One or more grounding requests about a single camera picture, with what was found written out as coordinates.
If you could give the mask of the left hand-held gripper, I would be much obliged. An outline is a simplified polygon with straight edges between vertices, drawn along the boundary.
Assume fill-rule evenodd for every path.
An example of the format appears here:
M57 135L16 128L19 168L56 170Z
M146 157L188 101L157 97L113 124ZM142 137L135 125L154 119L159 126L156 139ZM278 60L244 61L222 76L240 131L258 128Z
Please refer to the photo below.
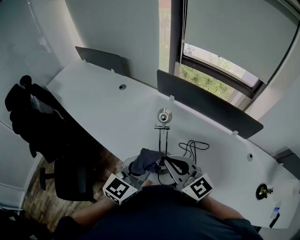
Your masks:
M131 157L123 162L121 168L116 173L112 173L103 186L104 195L118 205L122 205L141 191L143 183L150 174L146 171L145 174L135 176L130 172L129 165L136 158L137 156Z

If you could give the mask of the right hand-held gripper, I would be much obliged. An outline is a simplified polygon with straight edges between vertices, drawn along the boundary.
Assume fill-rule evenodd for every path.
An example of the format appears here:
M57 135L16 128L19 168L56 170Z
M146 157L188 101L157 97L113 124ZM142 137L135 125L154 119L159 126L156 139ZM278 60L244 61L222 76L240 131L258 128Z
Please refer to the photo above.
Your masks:
M206 173L190 158L170 155L165 157L165 166L176 183L176 189L196 202L208 196L214 186Z

